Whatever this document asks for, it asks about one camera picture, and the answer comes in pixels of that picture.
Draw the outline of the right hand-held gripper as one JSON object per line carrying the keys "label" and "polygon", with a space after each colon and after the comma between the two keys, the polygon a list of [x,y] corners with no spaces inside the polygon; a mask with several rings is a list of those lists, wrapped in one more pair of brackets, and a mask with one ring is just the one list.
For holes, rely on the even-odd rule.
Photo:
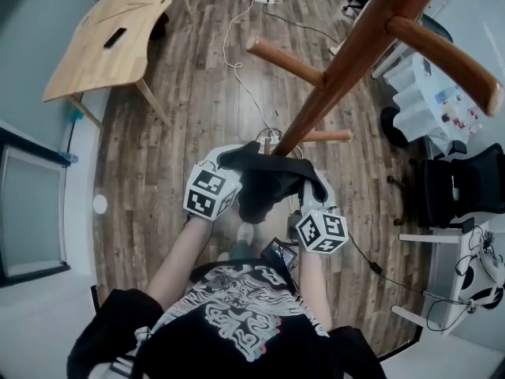
{"label": "right hand-held gripper", "polygon": [[299,242],[313,253],[334,253],[349,240],[346,218],[340,215],[335,192],[327,179],[315,171],[316,182],[306,179],[296,223]]}

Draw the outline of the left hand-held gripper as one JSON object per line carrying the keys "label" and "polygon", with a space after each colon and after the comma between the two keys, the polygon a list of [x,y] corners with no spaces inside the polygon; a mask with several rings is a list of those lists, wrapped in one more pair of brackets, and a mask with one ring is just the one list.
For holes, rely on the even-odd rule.
{"label": "left hand-held gripper", "polygon": [[225,168],[219,161],[240,148],[240,144],[213,148],[193,167],[185,188],[184,210],[215,221],[234,203],[242,189],[241,172]]}

